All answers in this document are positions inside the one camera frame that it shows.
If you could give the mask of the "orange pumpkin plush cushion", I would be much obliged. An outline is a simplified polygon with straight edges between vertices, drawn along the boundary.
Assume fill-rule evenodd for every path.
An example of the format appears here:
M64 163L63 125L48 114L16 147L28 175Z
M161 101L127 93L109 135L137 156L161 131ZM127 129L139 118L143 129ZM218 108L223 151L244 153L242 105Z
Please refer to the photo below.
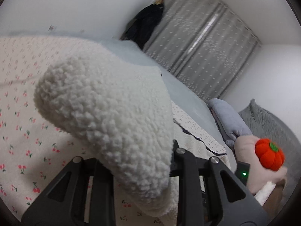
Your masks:
M270 139L259 139L255 144L255 154L261 165L269 170L278 171L285 162L283 151Z

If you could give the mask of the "white fleece zip jacket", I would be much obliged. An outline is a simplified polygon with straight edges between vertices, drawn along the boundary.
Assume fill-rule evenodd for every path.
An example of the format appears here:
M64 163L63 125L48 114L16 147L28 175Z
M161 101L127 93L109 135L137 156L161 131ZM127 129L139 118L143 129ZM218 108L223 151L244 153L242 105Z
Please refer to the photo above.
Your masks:
M91 44L52 63L39 79L43 118L79 139L149 216L176 217L174 141L195 156L228 162L225 147L169 95L167 73L132 42Z

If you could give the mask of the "grey quilted pillow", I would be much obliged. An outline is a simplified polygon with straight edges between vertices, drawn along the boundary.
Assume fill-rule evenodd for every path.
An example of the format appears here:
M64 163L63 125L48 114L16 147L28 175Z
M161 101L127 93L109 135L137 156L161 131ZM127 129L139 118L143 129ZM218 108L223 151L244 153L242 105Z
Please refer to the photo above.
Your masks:
M253 135L270 139L282 149L285 155L284 166L287 167L288 181L280 204L282 208L290 199L300 180L300 142L285 123L259 106L254 99L238 114Z

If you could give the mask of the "grey dotted curtain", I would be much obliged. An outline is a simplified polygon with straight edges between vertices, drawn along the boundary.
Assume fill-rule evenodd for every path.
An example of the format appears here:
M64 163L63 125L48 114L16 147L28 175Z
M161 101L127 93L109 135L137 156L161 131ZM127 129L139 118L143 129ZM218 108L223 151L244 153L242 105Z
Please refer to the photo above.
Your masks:
M220 0L165 0L144 52L208 101L224 95L261 43Z

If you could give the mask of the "white quilted folded garment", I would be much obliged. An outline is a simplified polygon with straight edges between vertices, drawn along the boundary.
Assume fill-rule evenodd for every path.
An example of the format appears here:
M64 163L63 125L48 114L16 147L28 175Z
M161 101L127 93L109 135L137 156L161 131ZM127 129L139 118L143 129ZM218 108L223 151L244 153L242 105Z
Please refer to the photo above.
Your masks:
M268 197L271 195L273 190L275 189L276 184L272 181L268 181L255 195L255 199L257 202L263 206L265 202L268 200Z

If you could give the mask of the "brown folded garment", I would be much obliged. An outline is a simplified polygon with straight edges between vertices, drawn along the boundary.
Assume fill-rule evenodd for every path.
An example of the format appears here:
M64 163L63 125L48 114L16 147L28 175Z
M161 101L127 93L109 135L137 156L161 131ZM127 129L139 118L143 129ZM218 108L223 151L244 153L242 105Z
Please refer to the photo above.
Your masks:
M275 218L279 213L281 200L283 198L283 190L285 188L286 182L286 179L282 179L281 181L277 182L272 193L262 206L266 211L269 219Z

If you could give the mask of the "pink folded blanket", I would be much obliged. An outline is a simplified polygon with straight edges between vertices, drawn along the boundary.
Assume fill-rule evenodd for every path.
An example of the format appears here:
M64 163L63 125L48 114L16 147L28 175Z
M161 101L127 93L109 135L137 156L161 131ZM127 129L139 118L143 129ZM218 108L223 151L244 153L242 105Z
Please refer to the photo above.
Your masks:
M260 138L256 136L240 136L234 143L237 161L248 163L249 176L246 186L252 194L256 194L268 182L277 183L286 178L287 168L282 166L278 171L264 168L255 154L255 144Z

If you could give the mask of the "light blue folded blanket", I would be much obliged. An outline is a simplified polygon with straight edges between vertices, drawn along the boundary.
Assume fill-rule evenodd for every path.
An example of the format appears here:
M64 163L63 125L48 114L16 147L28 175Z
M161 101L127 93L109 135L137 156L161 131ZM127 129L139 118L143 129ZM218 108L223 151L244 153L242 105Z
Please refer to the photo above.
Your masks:
M226 101L213 98L207 104L219 127L224 143L231 150L234 149L234 143L238 137L252 135L250 128L241 116Z

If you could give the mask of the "cherry print white blanket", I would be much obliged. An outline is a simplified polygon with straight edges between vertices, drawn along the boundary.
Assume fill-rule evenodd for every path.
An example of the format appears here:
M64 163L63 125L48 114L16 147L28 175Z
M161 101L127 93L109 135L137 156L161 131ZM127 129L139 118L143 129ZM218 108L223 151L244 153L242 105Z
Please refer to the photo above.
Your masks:
M98 53L107 48L120 59L143 66L158 66L132 42L99 43L72 37L1 37L1 199L21 220L50 181L75 156L92 158L78 140L43 119L33 102L36 82L61 58ZM172 101L208 134L200 135L206 147L219 143L220 159L236 169L233 152L224 143L207 104L183 83L158 66ZM114 185L117 225L172 225L169 218L147 216Z

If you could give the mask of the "black hanging coat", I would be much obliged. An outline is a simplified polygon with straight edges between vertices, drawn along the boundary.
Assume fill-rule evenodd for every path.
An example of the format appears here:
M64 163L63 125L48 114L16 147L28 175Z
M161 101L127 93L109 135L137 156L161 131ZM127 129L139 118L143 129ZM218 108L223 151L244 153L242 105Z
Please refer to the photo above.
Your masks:
M120 40L130 40L143 50L164 12L164 0L155 0L142 9L129 23Z

